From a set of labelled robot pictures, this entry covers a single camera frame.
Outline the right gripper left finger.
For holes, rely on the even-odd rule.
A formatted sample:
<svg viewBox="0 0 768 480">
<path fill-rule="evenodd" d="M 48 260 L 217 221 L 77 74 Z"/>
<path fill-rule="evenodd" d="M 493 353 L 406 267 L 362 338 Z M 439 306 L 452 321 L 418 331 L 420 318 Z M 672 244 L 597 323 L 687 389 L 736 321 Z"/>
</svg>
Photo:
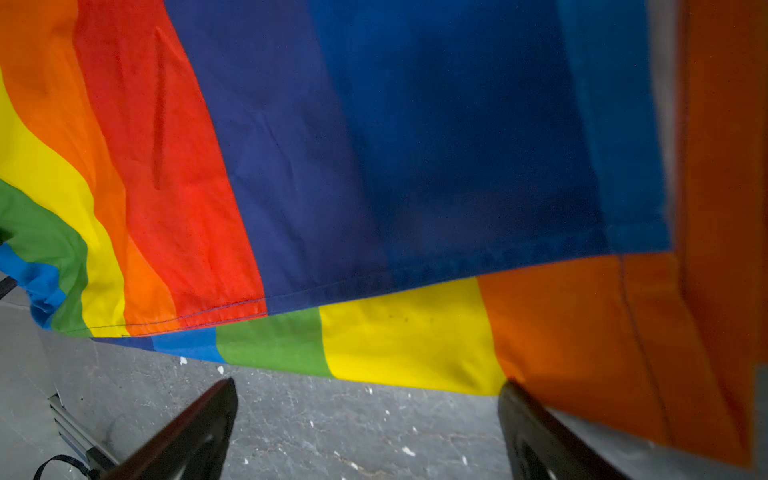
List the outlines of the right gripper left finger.
<svg viewBox="0 0 768 480">
<path fill-rule="evenodd" d="M 219 479 L 238 409 L 235 381 L 216 382 L 107 479 Z"/>
</svg>

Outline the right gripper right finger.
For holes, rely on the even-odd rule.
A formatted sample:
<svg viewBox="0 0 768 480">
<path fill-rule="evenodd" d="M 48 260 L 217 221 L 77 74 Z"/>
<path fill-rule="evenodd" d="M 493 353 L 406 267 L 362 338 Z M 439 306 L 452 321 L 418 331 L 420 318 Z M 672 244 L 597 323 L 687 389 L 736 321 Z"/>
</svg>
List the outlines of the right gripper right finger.
<svg viewBox="0 0 768 480">
<path fill-rule="evenodd" d="M 508 381 L 498 416 L 514 479 L 624 479 L 520 384 Z"/>
</svg>

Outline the rainbow striped shorts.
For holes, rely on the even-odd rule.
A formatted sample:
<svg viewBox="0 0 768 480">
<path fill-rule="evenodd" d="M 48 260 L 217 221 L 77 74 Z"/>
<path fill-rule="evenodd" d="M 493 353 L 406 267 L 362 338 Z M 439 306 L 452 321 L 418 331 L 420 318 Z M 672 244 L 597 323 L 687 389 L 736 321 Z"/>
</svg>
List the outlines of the rainbow striped shorts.
<svg viewBox="0 0 768 480">
<path fill-rule="evenodd" d="M 767 5 L 5 1 L 1 270 L 42 328 L 543 404 L 753 462 Z"/>
</svg>

